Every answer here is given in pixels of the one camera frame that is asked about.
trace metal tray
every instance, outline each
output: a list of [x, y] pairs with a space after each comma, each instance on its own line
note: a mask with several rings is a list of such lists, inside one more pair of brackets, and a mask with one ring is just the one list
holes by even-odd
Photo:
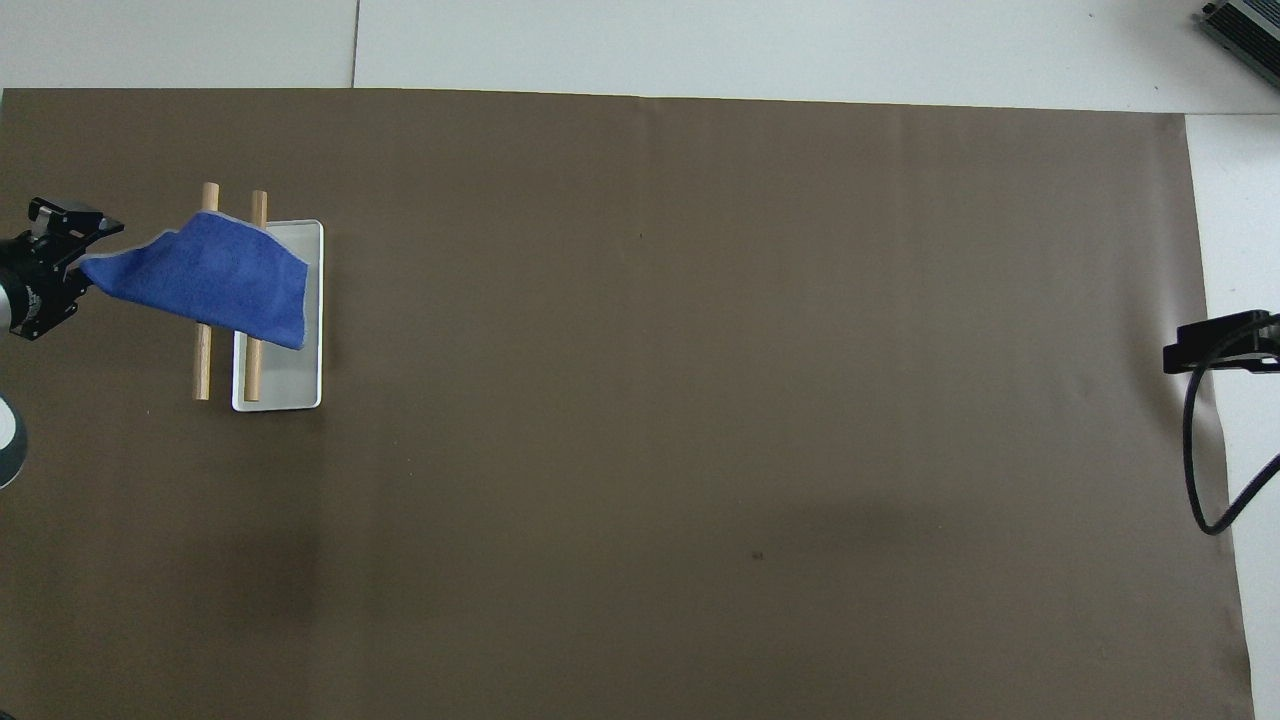
[[302, 350], [262, 343], [262, 391], [257, 402], [244, 400], [244, 345], [236, 333], [232, 370], [232, 407], [241, 413], [310, 410], [320, 405], [324, 350], [324, 225], [319, 220], [278, 220], [266, 224], [280, 245], [307, 264], [303, 301], [307, 334]]

